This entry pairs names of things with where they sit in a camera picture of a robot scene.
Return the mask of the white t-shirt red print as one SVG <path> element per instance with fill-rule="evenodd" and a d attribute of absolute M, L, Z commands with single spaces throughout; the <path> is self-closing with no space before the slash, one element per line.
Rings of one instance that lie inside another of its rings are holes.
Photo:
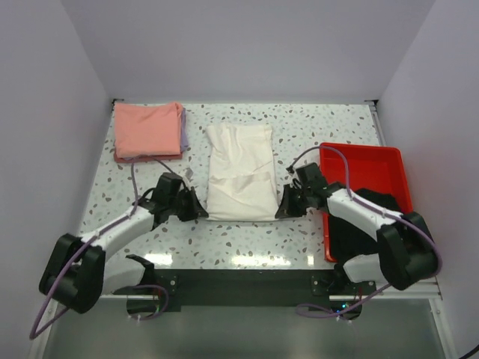
<path fill-rule="evenodd" d="M 207 212 L 211 221 L 274 221 L 277 181 L 270 125 L 207 127 L 211 145 Z"/>

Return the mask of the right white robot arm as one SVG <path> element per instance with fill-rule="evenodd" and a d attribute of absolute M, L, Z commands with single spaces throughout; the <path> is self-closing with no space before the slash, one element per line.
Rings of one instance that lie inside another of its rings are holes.
<path fill-rule="evenodd" d="M 436 276 L 442 260 L 424 219 L 381 207 L 352 191 L 347 183 L 327 182 L 314 164 L 295 169 L 283 187 L 277 219 L 300 218 L 318 209 L 339 218 L 375 241 L 373 254 L 358 254 L 336 266 L 333 284 L 349 294 L 360 282 L 387 283 L 398 290 Z"/>

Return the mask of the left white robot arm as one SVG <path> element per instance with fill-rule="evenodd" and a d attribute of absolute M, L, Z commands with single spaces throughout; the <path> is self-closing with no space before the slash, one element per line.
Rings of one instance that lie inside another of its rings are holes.
<path fill-rule="evenodd" d="M 181 176 L 165 172 L 155 187 L 135 199 L 115 220 L 82 236 L 61 236 L 40 279 L 40 292 L 77 313 L 88 312 L 101 295 L 119 289 L 157 294 L 159 279 L 152 262 L 129 254 L 126 264 L 111 272 L 106 271 L 106 263 L 171 216 L 187 222 L 209 215 L 193 187 L 187 186 Z"/>

